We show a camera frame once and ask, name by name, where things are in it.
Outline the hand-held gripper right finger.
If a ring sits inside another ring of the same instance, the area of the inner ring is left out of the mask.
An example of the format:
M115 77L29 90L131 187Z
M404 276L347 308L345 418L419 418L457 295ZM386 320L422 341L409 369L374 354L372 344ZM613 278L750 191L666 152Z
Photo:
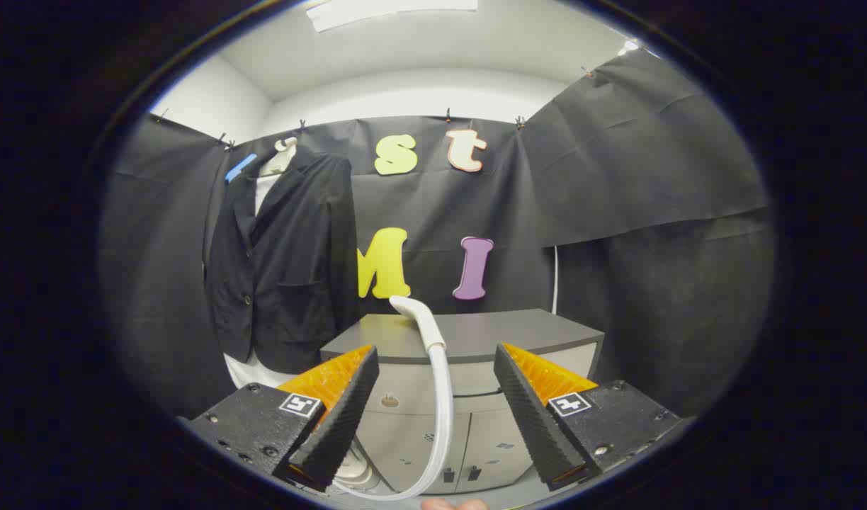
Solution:
M599 385L508 343L497 346L493 371L551 491L621 467L682 422L627 381Z

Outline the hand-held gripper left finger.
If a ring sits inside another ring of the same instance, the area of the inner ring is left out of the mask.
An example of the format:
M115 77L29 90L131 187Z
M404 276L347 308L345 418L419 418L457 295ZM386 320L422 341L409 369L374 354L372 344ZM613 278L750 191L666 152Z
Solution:
M181 425L246 469L323 492L351 448L379 373L378 350L360 346L283 385L249 383Z

